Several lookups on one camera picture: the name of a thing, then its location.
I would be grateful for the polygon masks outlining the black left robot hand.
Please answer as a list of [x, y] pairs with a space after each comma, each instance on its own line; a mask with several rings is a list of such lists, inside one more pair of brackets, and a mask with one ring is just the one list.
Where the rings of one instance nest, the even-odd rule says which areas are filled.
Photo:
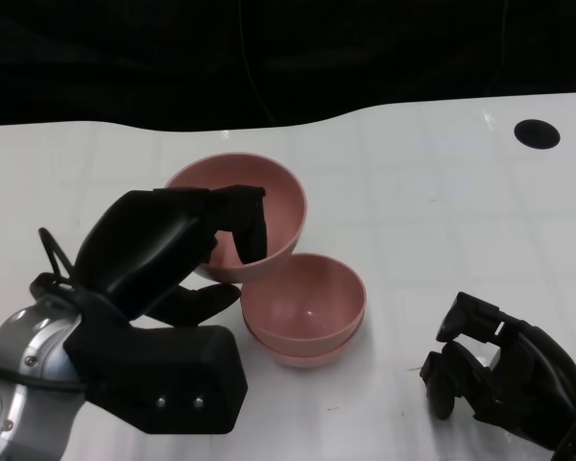
[[233, 305], [240, 290], [231, 283], [188, 290], [181, 282], [209, 262], [218, 231], [231, 233], [242, 263], [266, 257], [264, 196], [249, 185], [130, 191], [88, 234], [72, 277], [129, 320], [196, 326]]

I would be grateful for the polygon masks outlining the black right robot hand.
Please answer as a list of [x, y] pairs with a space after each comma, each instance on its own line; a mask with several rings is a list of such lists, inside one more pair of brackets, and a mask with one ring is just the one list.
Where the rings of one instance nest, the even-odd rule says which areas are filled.
[[436, 339], [420, 377], [438, 419], [464, 398], [475, 420], [576, 460], [576, 364], [547, 333], [460, 292]]

